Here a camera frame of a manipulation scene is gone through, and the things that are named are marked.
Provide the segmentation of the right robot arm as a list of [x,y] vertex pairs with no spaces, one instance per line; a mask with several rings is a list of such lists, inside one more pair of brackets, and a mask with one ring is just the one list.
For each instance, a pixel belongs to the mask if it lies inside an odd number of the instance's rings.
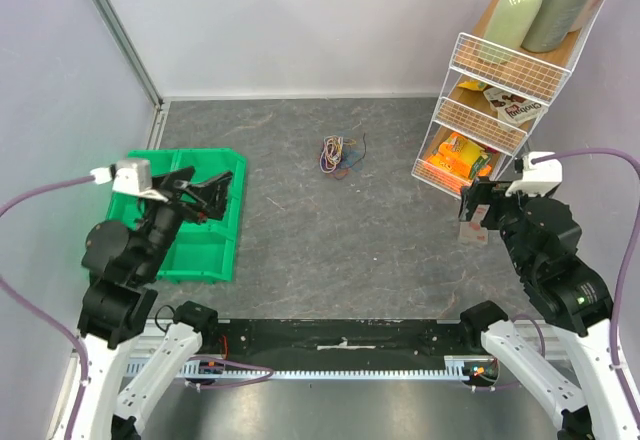
[[560,439],[636,439],[639,392],[614,364],[614,302],[601,276],[577,255],[582,230],[569,207],[550,195],[512,193],[507,182],[477,178],[461,190],[459,218],[480,205],[481,224],[499,233],[530,303],[553,328],[578,379],[572,383],[522,340],[494,302],[464,311],[458,341],[486,351],[508,369],[551,419]]

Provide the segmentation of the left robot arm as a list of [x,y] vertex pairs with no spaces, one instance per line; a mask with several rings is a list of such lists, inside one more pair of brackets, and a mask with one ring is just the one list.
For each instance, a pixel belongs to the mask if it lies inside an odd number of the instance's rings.
[[60,400],[55,439],[138,439],[159,400],[184,364],[219,342],[215,310],[187,301],[178,307],[161,345],[128,385],[121,384],[144,333],[157,293],[156,280],[183,223],[223,218],[230,171],[196,183],[194,167],[152,175],[147,159],[124,159],[91,172],[98,184],[136,198],[141,219],[95,225],[81,264],[90,284],[78,321],[74,386]]

